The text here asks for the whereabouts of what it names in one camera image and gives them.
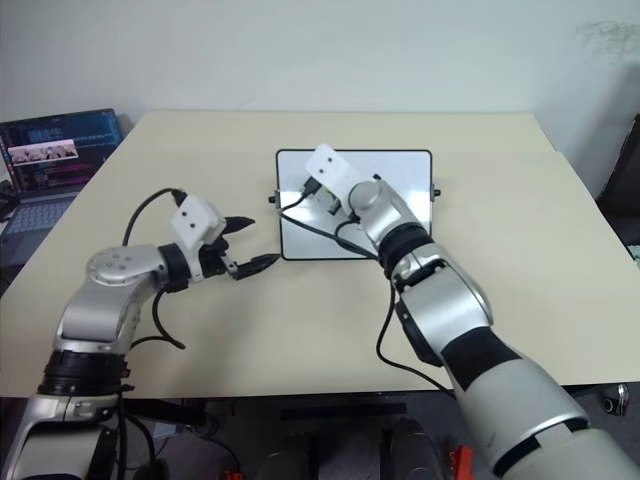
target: table top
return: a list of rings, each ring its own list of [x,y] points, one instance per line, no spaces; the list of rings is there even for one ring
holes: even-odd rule
[[[640,380],[640,272],[571,166],[530,115],[157,112],[145,116],[80,193],[0,301],[0,395],[41,379],[65,303],[95,252],[118,245],[135,207],[183,187],[257,224],[229,236],[238,261],[279,250],[280,148],[427,148],[442,196],[434,237],[484,288],[495,330],[563,384]],[[160,199],[132,244],[172,241]],[[382,364],[375,342],[388,284],[372,261],[287,262],[239,282],[214,277],[160,304],[184,351],[129,356],[132,396],[251,396],[429,389]],[[153,331],[150,302],[138,336]],[[383,351],[415,358],[399,322]]]

